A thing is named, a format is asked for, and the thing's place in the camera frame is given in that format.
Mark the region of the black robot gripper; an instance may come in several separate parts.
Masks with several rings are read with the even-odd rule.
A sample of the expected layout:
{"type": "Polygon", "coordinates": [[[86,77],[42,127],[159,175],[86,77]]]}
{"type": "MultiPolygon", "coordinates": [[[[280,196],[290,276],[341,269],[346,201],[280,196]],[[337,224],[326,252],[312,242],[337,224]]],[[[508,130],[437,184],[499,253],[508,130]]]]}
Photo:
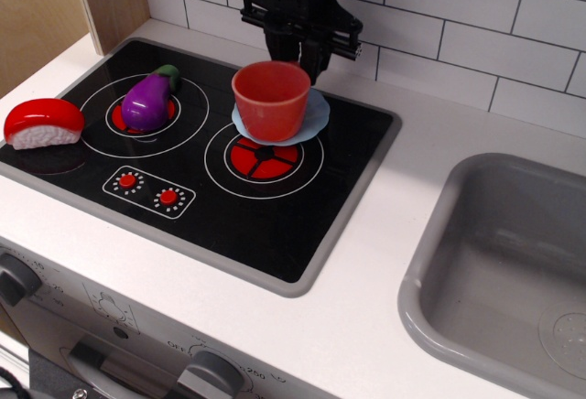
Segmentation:
{"type": "Polygon", "coordinates": [[[314,85],[331,54],[356,59],[363,23],[338,0],[243,0],[242,20],[265,31],[271,60],[298,62],[314,85]]]}

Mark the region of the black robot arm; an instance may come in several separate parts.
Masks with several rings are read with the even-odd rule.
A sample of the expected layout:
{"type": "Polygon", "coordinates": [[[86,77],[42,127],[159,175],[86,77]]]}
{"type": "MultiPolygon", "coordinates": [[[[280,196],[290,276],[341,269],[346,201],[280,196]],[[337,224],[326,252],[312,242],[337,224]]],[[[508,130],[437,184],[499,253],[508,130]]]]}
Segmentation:
{"type": "Polygon", "coordinates": [[[312,83],[331,56],[355,60],[363,23],[337,0],[243,0],[242,20],[265,35],[272,60],[297,63],[312,83]]]}

